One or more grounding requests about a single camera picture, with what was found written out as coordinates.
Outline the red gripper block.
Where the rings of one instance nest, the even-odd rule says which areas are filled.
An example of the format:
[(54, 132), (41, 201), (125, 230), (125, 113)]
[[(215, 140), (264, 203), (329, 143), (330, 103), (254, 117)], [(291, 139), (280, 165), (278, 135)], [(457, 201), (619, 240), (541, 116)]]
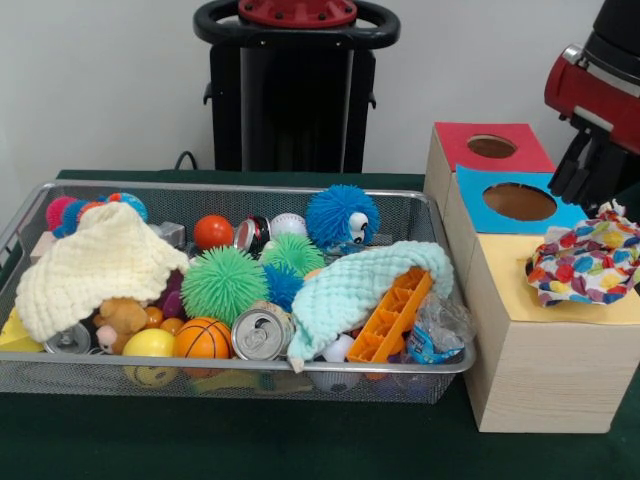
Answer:
[(569, 119), (577, 116), (605, 130), (614, 143), (594, 142), (589, 130), (580, 130), (548, 185), (554, 196), (579, 203), (593, 217), (617, 191), (626, 150), (639, 151), (639, 87), (587, 61), (581, 46), (570, 45), (551, 68), (544, 100)]

